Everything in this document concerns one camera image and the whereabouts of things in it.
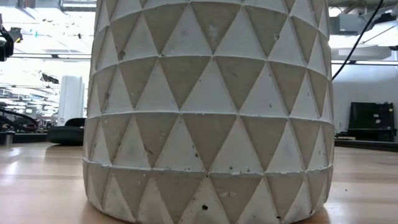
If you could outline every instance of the white geometric planter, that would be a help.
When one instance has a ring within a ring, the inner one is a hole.
[[[98,0],[84,176],[133,223],[292,223],[326,201],[324,0]]]

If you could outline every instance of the black wire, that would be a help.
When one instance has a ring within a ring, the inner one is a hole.
[[[346,66],[348,60],[351,58],[352,54],[354,53],[356,47],[359,44],[359,41],[361,41],[362,36],[365,34],[365,32],[368,30],[368,27],[371,25],[374,17],[376,16],[376,14],[379,12],[382,4],[383,4],[384,0],[380,0],[379,5],[377,6],[376,10],[373,12],[373,15],[371,16],[371,18],[369,19],[368,23],[366,24],[365,28],[362,30],[361,35],[359,35],[358,40],[356,40],[354,47],[351,49],[351,51],[349,52],[346,60],[344,61],[344,63],[342,64],[342,66],[339,68],[339,70],[335,73],[335,75],[331,78],[332,80],[334,80],[342,71],[342,69],[344,68],[344,66]]]

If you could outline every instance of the wooden tabletop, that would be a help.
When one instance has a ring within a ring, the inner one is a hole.
[[[0,147],[0,223],[124,223],[86,199],[80,147]],[[305,223],[398,223],[398,154],[336,148],[325,208]]]

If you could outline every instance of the white pillar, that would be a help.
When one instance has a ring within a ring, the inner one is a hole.
[[[83,117],[84,86],[82,77],[62,77],[58,126],[64,126],[69,119]]]

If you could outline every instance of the triangular facet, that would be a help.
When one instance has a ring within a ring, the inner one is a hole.
[[[114,176],[133,217],[138,217],[139,204],[148,182],[148,171],[113,168]]]
[[[287,119],[242,116],[242,120],[262,168],[266,170],[284,133]]]
[[[264,1],[261,0],[261,4],[268,4],[278,2],[279,0]],[[274,44],[280,37],[280,31],[282,30],[287,15],[283,12],[277,12],[270,9],[264,9],[262,7],[246,6],[246,11],[252,22],[257,38],[260,41],[261,47],[268,56],[271,53]]]
[[[100,206],[103,204],[104,192],[108,183],[111,168],[101,164],[88,164],[88,177],[93,184],[93,190]]]
[[[277,92],[275,80],[267,64],[264,66],[239,113],[249,116],[285,115],[282,99]]]
[[[200,184],[180,221],[181,224],[229,224],[209,178],[205,178]]]
[[[104,113],[125,113],[130,111],[133,111],[130,97],[127,93],[122,73],[117,68],[109,89],[109,98],[104,104]]]
[[[299,42],[294,33],[292,21],[288,18],[280,31],[278,40],[269,54],[268,60],[305,66]]]
[[[310,187],[310,198],[311,198],[311,209],[314,210],[321,196],[322,190],[325,185],[326,178],[328,177],[328,172],[324,170],[315,170],[307,173],[308,175],[308,185]]]
[[[296,31],[297,34],[298,43],[303,53],[304,59],[306,62],[309,62],[311,58],[312,49],[315,43],[315,38],[317,37],[318,34],[318,29],[296,17],[292,17],[292,22],[294,25],[294,30]]]
[[[333,124],[322,122],[323,140],[325,142],[325,152],[327,164],[333,157],[333,146],[335,141],[335,128]]]
[[[105,35],[104,43],[101,48],[101,54],[99,55],[96,70],[100,71],[112,65],[116,65],[118,62],[118,54],[114,46],[114,39],[111,29],[108,29]]]
[[[136,25],[139,15],[140,12],[132,13],[111,23],[114,45],[116,47],[119,60],[122,60],[126,54],[122,51],[127,44],[134,26]]]
[[[265,61],[238,57],[217,57],[221,75],[239,110],[264,68]]]
[[[283,220],[303,184],[303,175],[298,173],[269,174],[267,180],[277,214]]]
[[[116,166],[150,169],[147,154],[139,134],[136,117],[133,116],[127,126],[122,143],[113,162]]]
[[[253,197],[249,201],[246,208],[243,210],[238,223],[260,224],[272,223],[278,224],[279,220],[276,218],[274,207],[272,205],[272,198],[267,189],[267,185],[262,179],[258,185]]]
[[[136,114],[139,132],[151,167],[163,150],[178,114],[138,113]]]
[[[312,48],[311,58],[308,62],[307,68],[321,73],[325,77],[327,76],[325,63],[323,60],[322,48],[319,41],[319,33],[317,35],[317,38],[315,38],[315,43]]]
[[[191,6],[210,49],[215,52],[241,6],[221,2],[192,2]]]
[[[308,84],[309,80],[307,77],[304,77],[303,84],[298,93],[296,102],[294,104],[292,113],[290,117],[293,118],[306,118],[306,119],[318,119],[318,113],[315,101],[313,99],[314,95],[312,94],[312,90],[310,88],[310,84]]]
[[[296,0],[296,3],[293,5],[292,11],[290,12],[290,16],[299,18],[311,26],[317,27],[312,16],[308,0]]]
[[[259,40],[244,9],[240,10],[231,24],[215,55],[248,58],[265,58]]]
[[[280,95],[289,114],[293,110],[303,83],[305,68],[285,63],[270,62]]]
[[[181,117],[175,122],[155,167],[179,171],[203,171],[199,155]]]
[[[160,58],[164,74],[179,108],[188,98],[209,60],[210,57],[201,56]]]
[[[308,74],[312,84],[312,90],[315,98],[315,102],[317,102],[317,108],[319,111],[319,117],[323,114],[323,105],[325,104],[325,96],[326,96],[326,88],[328,85],[328,80],[326,76],[319,74],[318,72],[314,72],[312,70],[308,70]]]
[[[106,189],[103,206],[104,212],[122,220],[133,222],[134,217],[132,216],[130,208],[123,198],[114,174],[111,174],[111,177],[109,178],[109,184]]]
[[[260,183],[257,175],[213,174],[214,189],[230,223],[236,223]]]
[[[234,124],[236,115],[184,114],[183,119],[205,169],[209,170]]]
[[[311,161],[312,153],[317,141],[320,123],[305,119],[291,119],[298,146],[304,161],[305,168]]]
[[[323,141],[323,131],[322,128],[320,128],[311,161],[308,165],[308,170],[324,169],[328,166],[326,163],[325,144]]]
[[[203,180],[204,174],[169,171],[167,173],[156,172],[154,176],[173,222],[178,223]]]
[[[210,47],[197,19],[188,6],[181,16],[169,41],[163,49],[164,55],[211,55]]]
[[[133,108],[136,107],[138,99],[141,97],[141,94],[147,85],[149,75],[154,68],[155,61],[155,57],[149,57],[119,64],[124,84]]]
[[[149,76],[148,82],[136,106],[138,111],[178,111],[160,62]]]
[[[104,130],[106,147],[108,148],[111,162],[113,162],[116,157],[130,119],[131,114],[116,114],[101,117],[100,122]]]
[[[130,34],[130,38],[123,50],[123,60],[158,56],[152,35],[150,34],[147,22],[143,14]]]
[[[232,174],[262,174],[257,158],[243,122],[238,118],[219,151],[210,172]]]
[[[292,223],[297,220],[303,220],[311,214],[310,197],[308,196],[308,188],[305,182],[298,190],[297,196],[293,201],[292,206],[286,214],[284,223]]]
[[[185,6],[186,4],[166,4],[144,11],[158,53],[162,53],[166,42],[181,18]]]
[[[235,105],[229,96],[220,70],[213,60],[210,60],[203,71],[203,75],[196,82],[183,104],[182,110],[202,113],[208,113],[209,111],[219,113],[236,112]]]
[[[272,157],[267,173],[288,173],[303,171],[302,162],[297,149],[294,134],[291,130],[290,124],[286,124],[286,128],[280,143]]]

